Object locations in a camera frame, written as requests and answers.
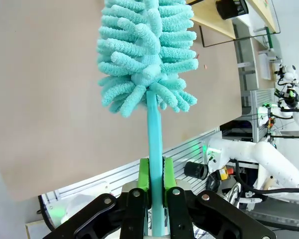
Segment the teal handle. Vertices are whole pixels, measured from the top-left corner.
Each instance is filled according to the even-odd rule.
[[[162,135],[161,119],[157,109],[156,94],[147,91],[148,137],[149,137],[149,173],[151,182],[151,230],[153,237],[165,235],[164,208],[162,196]]]

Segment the black wire frame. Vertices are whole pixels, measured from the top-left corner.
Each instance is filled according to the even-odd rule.
[[[188,3],[187,5],[193,6],[193,5],[195,5],[195,4],[197,4],[201,1],[204,1],[204,0],[195,0],[195,1],[192,1],[192,2]],[[256,36],[246,36],[246,37],[236,38],[236,39],[233,39],[233,40],[230,40],[230,41],[223,41],[223,42],[219,42],[219,43],[215,43],[215,44],[211,44],[211,45],[206,46],[205,41],[204,41],[203,31],[202,31],[201,26],[199,25],[200,36],[201,36],[201,41],[202,41],[203,47],[210,47],[210,46],[216,46],[216,45],[220,45],[220,44],[224,44],[224,43],[228,43],[228,42],[236,42],[236,41],[241,41],[241,40],[247,40],[247,39],[255,38],[255,37],[258,37],[258,36],[268,36],[268,35],[280,34],[281,33],[281,28],[280,28],[280,24],[279,24],[277,12],[276,12],[276,8],[275,8],[273,0],[271,0],[271,3],[273,5],[274,12],[275,12],[275,15],[276,15],[279,32],[266,33],[266,34],[261,34],[261,35],[256,35]]]

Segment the gray floor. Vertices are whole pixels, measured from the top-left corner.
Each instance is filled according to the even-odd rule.
[[[42,219],[37,215],[39,209],[37,198],[24,202],[14,202],[0,175],[0,239],[26,239],[25,223]]]

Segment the teal microfiber duster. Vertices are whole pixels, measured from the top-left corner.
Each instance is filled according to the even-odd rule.
[[[184,91],[178,73],[197,69],[190,50],[196,33],[191,7],[183,0],[106,0],[99,29],[98,67],[102,105],[128,117],[137,105],[148,106],[146,92],[156,94],[162,110],[187,112],[197,99]]]

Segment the bolt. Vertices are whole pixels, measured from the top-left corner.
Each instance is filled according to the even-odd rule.
[[[140,194],[140,192],[138,191],[138,190],[135,190],[134,192],[133,192],[133,196],[134,197],[139,197],[141,194]]]
[[[209,200],[209,196],[207,194],[204,194],[202,197],[201,197],[202,200],[204,201],[208,201]]]
[[[180,191],[179,191],[178,189],[174,189],[174,190],[173,190],[173,194],[174,194],[174,195],[179,195],[179,194],[180,194]]]
[[[104,200],[104,203],[105,204],[110,204],[112,202],[112,200],[110,199],[110,198],[106,198],[105,200]]]

